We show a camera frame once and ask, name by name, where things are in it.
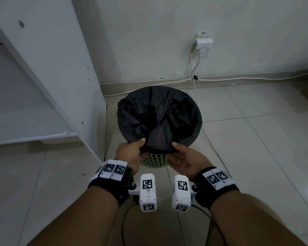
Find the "black cable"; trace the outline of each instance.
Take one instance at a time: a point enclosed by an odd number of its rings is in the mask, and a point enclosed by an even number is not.
[[[201,209],[200,207],[198,207],[198,206],[196,206],[196,205],[193,205],[193,204],[192,204],[191,206],[194,207],[194,208],[196,208],[196,209],[198,209],[198,210],[200,210],[201,212],[203,212],[205,215],[208,216],[208,218],[209,218],[213,223],[215,223],[215,225],[217,226],[217,230],[219,231],[219,233],[220,233],[220,235],[221,235],[221,237],[222,237],[222,240],[224,241],[224,245],[227,246],[227,242],[226,242],[226,239],[225,239],[224,235],[222,234],[222,232],[221,232],[219,226],[217,225],[217,223],[211,218],[211,216],[210,216],[209,214],[207,214],[207,213],[206,213],[203,209]]]
[[[133,207],[133,206],[135,206],[135,205],[139,205],[139,203],[134,203],[134,204],[130,205],[129,208],[127,209],[127,211],[125,212],[124,217],[123,217],[123,220],[122,220],[121,235],[122,235],[122,243],[123,243],[123,246],[125,246],[124,235],[123,235],[124,220],[125,220],[125,217],[126,217],[127,214],[128,214],[128,211],[131,209],[131,207]]]

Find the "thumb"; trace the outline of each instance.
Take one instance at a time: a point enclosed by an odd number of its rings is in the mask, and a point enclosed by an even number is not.
[[[145,144],[145,142],[146,142],[146,139],[145,138],[141,138],[139,141],[136,141],[134,143],[137,144],[137,146],[139,148],[141,148]]]
[[[185,145],[182,145],[182,144],[179,144],[179,143],[176,143],[176,142],[173,142],[172,143],[172,146],[175,148],[175,149],[177,149],[179,152],[181,152],[181,153],[186,153],[187,152],[187,150],[189,149],[187,146],[185,146]]]

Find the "black trash bag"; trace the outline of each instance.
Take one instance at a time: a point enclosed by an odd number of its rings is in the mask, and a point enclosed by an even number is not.
[[[128,142],[146,138],[142,152],[176,153],[173,141],[191,145],[200,133],[202,116],[185,92],[166,86],[147,86],[118,103],[119,129]]]

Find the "person's left hand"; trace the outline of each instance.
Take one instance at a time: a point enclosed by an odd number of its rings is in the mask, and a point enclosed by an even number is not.
[[[142,138],[137,142],[122,143],[118,146],[115,153],[115,160],[121,160],[128,163],[132,168],[132,174],[139,171],[139,163],[147,157],[147,153],[140,152],[140,148],[145,144],[146,139]]]

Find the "person's leg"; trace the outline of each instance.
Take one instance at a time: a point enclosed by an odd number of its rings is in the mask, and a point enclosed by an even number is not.
[[[121,226],[125,212],[134,202],[130,197],[119,209],[107,246],[122,245]],[[124,241],[126,245],[161,246],[163,230],[158,211],[144,213],[139,205],[133,206],[124,221]]]
[[[268,215],[272,216],[277,221],[279,221],[281,224],[285,225],[282,219],[277,215],[277,213],[272,208],[270,208],[265,202],[263,202],[259,198],[256,198],[255,196],[252,196],[250,194],[243,194],[243,195],[245,195],[246,198],[251,203],[253,203],[255,206],[257,206],[259,209],[263,210]],[[207,241],[205,245],[206,246],[224,246],[224,242],[217,229],[217,226],[212,221],[210,221],[209,233],[208,233]]]

